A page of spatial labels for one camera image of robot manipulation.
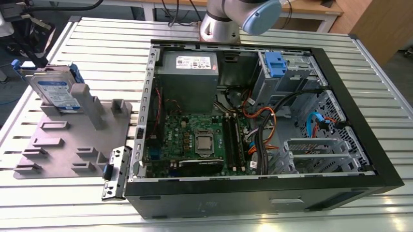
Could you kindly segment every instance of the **aluminum table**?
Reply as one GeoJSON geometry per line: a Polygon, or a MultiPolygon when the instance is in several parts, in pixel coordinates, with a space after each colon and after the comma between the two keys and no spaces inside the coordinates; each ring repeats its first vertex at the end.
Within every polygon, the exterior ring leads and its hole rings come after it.
{"type": "MultiPolygon", "coordinates": [[[[70,22],[50,54],[74,61],[101,101],[133,103],[133,146],[150,40],[198,40],[198,28],[162,22],[82,18],[70,22]]],[[[29,145],[41,99],[29,88],[0,131],[0,229],[62,231],[407,231],[413,228],[413,110],[359,40],[343,34],[271,30],[241,33],[243,43],[324,48],[406,186],[339,209],[267,216],[145,221],[128,201],[102,202],[100,177],[17,180],[14,167],[29,145]]]]}

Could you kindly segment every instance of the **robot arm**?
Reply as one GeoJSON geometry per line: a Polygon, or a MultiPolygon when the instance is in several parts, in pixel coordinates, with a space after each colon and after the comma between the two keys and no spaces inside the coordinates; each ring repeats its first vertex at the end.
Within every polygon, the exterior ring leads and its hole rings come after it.
{"type": "Polygon", "coordinates": [[[247,33],[260,35],[276,24],[281,12],[279,0],[210,0],[201,25],[202,39],[236,43],[240,27],[247,33]]]}

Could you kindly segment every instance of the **metal bracket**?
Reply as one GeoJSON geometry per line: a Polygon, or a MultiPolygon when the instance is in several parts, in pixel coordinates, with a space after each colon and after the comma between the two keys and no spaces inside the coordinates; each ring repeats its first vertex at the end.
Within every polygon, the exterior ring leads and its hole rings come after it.
{"type": "Polygon", "coordinates": [[[110,161],[104,170],[106,179],[102,193],[102,201],[121,201],[126,180],[129,179],[129,166],[132,158],[132,148],[129,146],[118,147],[113,150],[110,161]]]}

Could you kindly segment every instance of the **motherboard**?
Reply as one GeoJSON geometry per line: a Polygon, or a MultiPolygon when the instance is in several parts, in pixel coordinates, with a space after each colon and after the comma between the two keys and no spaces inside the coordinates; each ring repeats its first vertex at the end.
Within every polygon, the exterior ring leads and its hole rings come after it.
{"type": "Polygon", "coordinates": [[[148,177],[248,175],[237,115],[169,115],[161,146],[146,149],[148,177]]]}

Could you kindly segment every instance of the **blue drive bay latch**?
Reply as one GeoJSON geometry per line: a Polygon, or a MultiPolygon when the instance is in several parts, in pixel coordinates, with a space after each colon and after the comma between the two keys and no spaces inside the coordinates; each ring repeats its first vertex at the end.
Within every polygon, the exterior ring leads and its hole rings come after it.
{"type": "Polygon", "coordinates": [[[284,77],[288,67],[287,67],[287,60],[283,58],[283,54],[280,52],[267,52],[265,62],[271,69],[272,77],[275,78],[284,77]]]}

